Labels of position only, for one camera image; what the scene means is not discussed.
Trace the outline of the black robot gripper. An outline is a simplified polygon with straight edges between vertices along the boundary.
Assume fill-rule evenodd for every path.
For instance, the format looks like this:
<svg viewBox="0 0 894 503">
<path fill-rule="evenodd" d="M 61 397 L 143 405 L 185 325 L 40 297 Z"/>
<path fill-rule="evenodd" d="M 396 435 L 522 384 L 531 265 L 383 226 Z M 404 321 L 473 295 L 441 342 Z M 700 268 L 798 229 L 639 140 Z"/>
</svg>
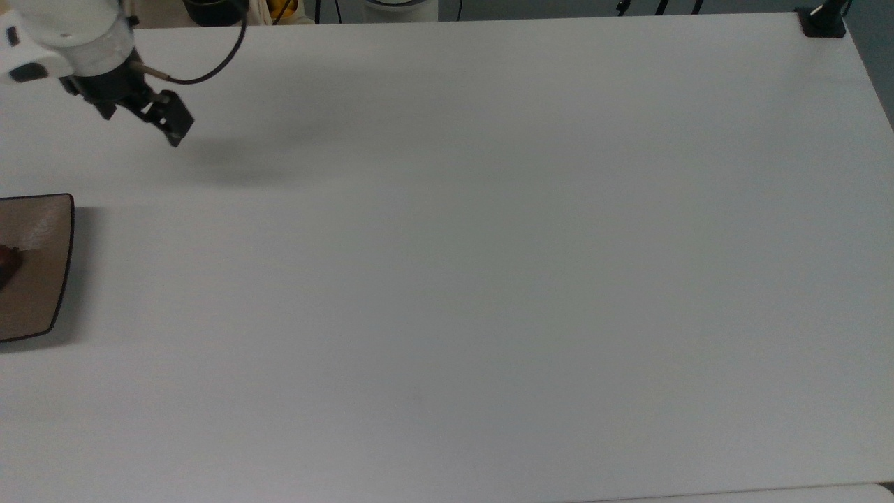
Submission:
<svg viewBox="0 0 894 503">
<path fill-rule="evenodd" d="M 157 128 L 171 147 L 178 147 L 194 124 L 192 114 L 181 96 L 172 90 L 154 93 L 144 74 L 132 67 L 135 61 L 127 59 L 101 75 L 70 75 L 61 77 L 59 82 L 65 92 L 92 105 L 103 120 L 114 117 L 121 106 Z"/>
</svg>

